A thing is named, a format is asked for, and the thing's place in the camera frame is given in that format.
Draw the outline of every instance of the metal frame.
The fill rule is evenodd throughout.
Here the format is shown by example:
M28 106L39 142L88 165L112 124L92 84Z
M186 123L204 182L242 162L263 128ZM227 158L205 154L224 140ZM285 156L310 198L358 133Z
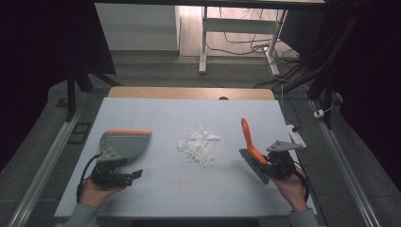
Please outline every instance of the metal frame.
M59 160L61 152L67 143L71 131L74 129L74 126L76 125L79 116L82 113L87 96L87 94L81 93L78 97L77 111L71 117L69 122L64 122L62 125L59 134L53 142L50 150L47 152L44 161L30 183L29 188L24 194L24 197L21 199L21 202L15 210L8 226L25 226L36 202L38 201L38 198L41 196L42 191L44 190L44 186L46 185L50 174L53 172L54 166Z
M315 104L312 100L309 99L310 109L313 112L316 112L318 108L315 107ZM318 119L319 125L323 132L324 138L326 139L332 153L334 159L339 166L339 169L346 181L348 188L351 191L352 196L356 200L357 208L359 209L360 214L362 215L363 219L365 220L366 226L368 227L379 227L380 222L377 218L374 208L370 204L366 193L362 189L359 181L357 180L357 176L354 173L354 170L351 168L350 164L348 163L347 158L341 148L339 141L336 138L336 135L327 127L322 119Z
M255 9L294 9L294 10L334 10L354 9L359 1L341 3L329 1L317 3L308 0L95 0L96 3L111 4L138 4L138 5L166 5L166 6L198 6L198 7L225 7L225 8L255 8Z
M206 74L206 37L207 32L233 32L233 33L254 33L272 35L269 48L264 49L269 62L269 67L274 76L280 75L274 57L272 56L275 44L280 34L281 27L286 16L286 10L283 11L278 21L260 21L260 20L238 20L227 18L208 18L207 7L201 8L202 17L202 37L200 46L200 74Z

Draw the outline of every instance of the orange handle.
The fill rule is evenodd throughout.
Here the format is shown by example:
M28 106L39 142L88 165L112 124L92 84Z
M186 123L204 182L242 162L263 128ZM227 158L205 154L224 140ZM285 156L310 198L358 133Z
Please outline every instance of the orange handle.
M242 119L241 119L241 125L242 125L242 130L244 131L244 137L245 137L245 141L247 142L247 147L251 147L253 145L252 138L251 138L251 132L250 132L250 128L248 126L248 122L244 117L242 117Z
M132 134L151 134L151 131L137 130L108 130L107 133L132 133Z
M254 159L259 161L261 164L267 164L268 161L263 157L263 155L257 150L257 148L252 144L251 132L248 126L247 120L242 117L241 119L242 131L244 132L245 141L247 142L247 149Z

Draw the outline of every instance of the sleeve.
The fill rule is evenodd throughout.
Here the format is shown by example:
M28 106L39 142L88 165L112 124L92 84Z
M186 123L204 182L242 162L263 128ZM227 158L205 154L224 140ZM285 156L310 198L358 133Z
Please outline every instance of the sleeve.
M95 227L98 209L77 203L73 214L66 223L59 223L55 227Z
M312 209L304 212L289 212L289 220L292 227L322 227L316 220Z

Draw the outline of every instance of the dark background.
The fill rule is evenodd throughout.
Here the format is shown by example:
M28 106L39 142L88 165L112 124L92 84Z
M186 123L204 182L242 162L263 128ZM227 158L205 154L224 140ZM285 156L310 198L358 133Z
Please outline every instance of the dark background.
M92 1L6 1L0 29L3 169L41 115L53 85L67 80L73 68L115 71Z
M371 1L334 64L340 111L401 190L399 1Z

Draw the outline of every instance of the white table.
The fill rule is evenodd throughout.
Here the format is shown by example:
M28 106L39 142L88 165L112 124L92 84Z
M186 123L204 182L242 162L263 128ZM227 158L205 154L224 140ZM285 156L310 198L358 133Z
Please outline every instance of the white table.
M80 174L100 152L106 130L151 130L148 149L120 172L144 169L140 179L111 197L100 216L118 218L260 218L290 211L273 183L262 184L239 154L246 147L240 119L246 117L261 151L275 140L290 142L275 100L104 99L56 217L69 217L76 204ZM188 163L177 142L198 125L217 134L218 158L207 167ZM294 151L292 158L297 161ZM308 206L314 208L311 199Z

